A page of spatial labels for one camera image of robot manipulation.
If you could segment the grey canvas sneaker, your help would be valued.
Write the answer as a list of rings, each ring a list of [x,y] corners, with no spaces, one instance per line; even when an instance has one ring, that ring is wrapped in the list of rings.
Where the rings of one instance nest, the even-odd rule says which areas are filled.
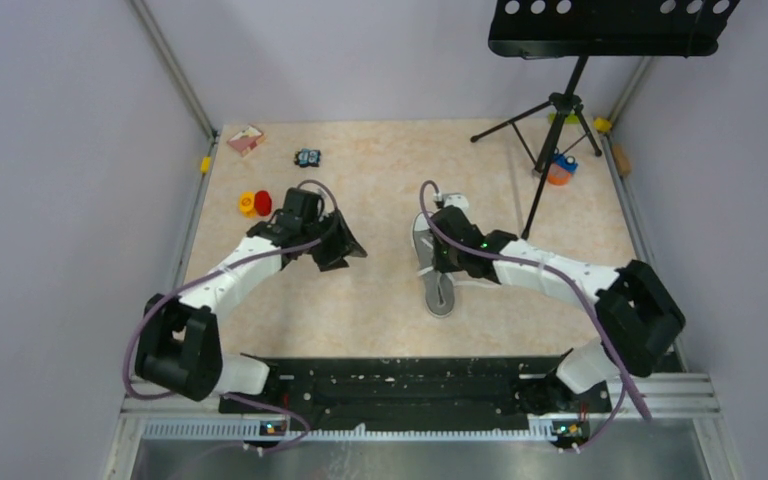
[[[450,274],[434,268],[434,237],[422,213],[413,221],[411,241],[418,261],[417,277],[424,289],[425,306],[431,315],[445,318],[454,310],[455,285]]]

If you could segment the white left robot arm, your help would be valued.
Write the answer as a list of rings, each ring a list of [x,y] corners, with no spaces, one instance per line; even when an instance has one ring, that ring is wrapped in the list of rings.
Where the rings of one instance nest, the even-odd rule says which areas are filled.
[[[161,387],[158,398],[177,394],[201,401],[239,393],[257,413],[274,410],[281,388],[269,379],[269,366],[225,352],[220,323],[259,284],[301,256],[310,256],[322,272],[347,267],[350,257],[366,257],[335,202],[324,184],[301,182],[208,273],[150,298],[128,343],[124,380],[138,377]]]

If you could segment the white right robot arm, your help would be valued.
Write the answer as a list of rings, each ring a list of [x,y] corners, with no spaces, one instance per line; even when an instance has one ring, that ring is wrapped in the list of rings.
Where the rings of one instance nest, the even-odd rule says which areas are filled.
[[[546,385],[554,409],[572,412],[586,400],[588,389],[618,377],[637,408],[647,412],[636,381],[653,373],[686,325],[649,264],[631,260],[621,267],[598,265],[541,250],[508,232],[484,234],[457,206],[426,219],[438,271],[536,291],[588,316],[596,338],[567,354]]]

